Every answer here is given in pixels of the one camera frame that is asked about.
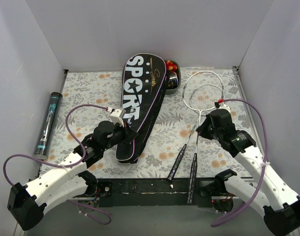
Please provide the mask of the black shuttlecock tube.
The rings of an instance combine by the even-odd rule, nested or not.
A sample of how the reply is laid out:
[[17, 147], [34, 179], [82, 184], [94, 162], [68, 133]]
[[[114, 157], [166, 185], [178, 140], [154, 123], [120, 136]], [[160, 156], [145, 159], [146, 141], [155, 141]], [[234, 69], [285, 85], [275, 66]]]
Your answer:
[[62, 101], [61, 93], [59, 92], [51, 93], [48, 105], [46, 107], [43, 123], [40, 128], [40, 133], [37, 139], [34, 154], [33, 154], [33, 157], [39, 160], [45, 160], [48, 156], [52, 134], [55, 129], [61, 101]]

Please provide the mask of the black sport racket bag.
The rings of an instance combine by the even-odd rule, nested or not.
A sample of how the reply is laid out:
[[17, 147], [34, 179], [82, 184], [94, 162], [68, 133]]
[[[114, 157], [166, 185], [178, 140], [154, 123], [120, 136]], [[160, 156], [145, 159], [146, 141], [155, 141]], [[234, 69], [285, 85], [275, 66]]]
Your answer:
[[167, 84], [167, 68], [161, 57], [141, 53], [126, 62], [121, 107], [126, 111], [123, 121], [136, 132], [136, 137], [117, 145], [118, 162], [134, 164], [138, 161], [158, 117]]

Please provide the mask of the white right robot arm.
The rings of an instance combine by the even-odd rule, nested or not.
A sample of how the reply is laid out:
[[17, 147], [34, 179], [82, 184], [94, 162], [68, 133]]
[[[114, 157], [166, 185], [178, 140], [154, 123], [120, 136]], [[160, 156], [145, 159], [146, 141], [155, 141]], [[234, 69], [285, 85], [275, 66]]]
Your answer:
[[231, 170], [215, 182], [220, 195], [232, 193], [253, 208], [275, 236], [286, 236], [300, 227], [300, 195], [291, 189], [264, 157], [254, 139], [237, 130], [226, 109], [210, 112], [197, 133], [202, 138], [217, 140], [257, 183], [250, 186]]

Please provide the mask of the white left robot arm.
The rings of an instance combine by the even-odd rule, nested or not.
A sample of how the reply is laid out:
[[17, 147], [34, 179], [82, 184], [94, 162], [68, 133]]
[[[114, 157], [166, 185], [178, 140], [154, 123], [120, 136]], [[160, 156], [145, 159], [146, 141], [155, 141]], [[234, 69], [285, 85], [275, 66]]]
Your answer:
[[55, 206], [97, 191], [96, 179], [87, 169], [103, 158], [111, 147], [130, 143], [138, 133], [127, 124], [102, 121], [57, 167], [24, 185], [13, 184], [7, 208], [20, 227], [30, 230]]

